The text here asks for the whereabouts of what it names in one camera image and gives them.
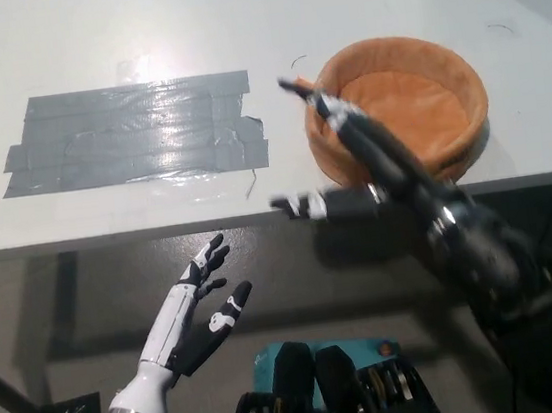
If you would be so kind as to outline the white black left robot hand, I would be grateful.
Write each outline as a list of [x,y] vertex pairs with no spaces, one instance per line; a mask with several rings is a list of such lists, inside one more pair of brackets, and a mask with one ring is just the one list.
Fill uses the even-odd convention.
[[149,331],[137,372],[112,399],[108,413],[167,413],[167,393],[181,376],[191,376],[226,340],[252,289],[241,282],[201,326],[192,327],[199,302],[224,279],[209,279],[230,251],[222,234],[206,243],[170,288]]

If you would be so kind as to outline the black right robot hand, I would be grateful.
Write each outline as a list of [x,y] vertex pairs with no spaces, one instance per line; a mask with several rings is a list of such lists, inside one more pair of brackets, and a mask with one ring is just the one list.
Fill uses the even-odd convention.
[[375,215],[384,202],[409,208],[432,246],[456,248],[474,239],[480,222],[475,203],[459,187],[436,180],[379,121],[358,106],[295,80],[279,86],[314,108],[370,174],[363,190],[332,189],[280,196],[270,201],[291,219],[334,220]]

